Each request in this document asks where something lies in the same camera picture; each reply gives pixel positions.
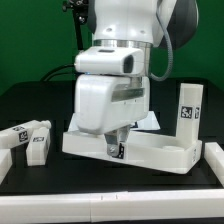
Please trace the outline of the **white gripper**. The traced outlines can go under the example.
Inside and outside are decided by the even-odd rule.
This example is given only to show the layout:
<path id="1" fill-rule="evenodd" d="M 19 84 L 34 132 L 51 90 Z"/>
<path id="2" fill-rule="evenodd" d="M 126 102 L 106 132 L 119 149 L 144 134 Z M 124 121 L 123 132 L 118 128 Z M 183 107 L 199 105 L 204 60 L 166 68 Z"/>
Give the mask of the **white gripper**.
<path id="1" fill-rule="evenodd" d="M 147 117 L 149 79 L 132 83 L 129 77 L 81 75 L 75 90 L 75 121 L 84 133 L 105 134 L 107 154 L 124 157 L 128 126 Z"/>

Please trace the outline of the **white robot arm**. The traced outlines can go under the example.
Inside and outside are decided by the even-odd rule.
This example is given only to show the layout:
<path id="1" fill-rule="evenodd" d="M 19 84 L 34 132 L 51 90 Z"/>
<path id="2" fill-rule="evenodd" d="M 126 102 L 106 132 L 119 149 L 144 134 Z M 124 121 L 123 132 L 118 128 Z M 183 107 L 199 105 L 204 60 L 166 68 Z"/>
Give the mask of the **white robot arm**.
<path id="1" fill-rule="evenodd" d="M 93 46 L 75 58 L 76 124 L 106 138 L 107 154 L 121 155 L 130 126 L 147 117 L 149 80 L 165 80 L 173 51 L 194 35 L 196 0 L 91 0 Z"/>

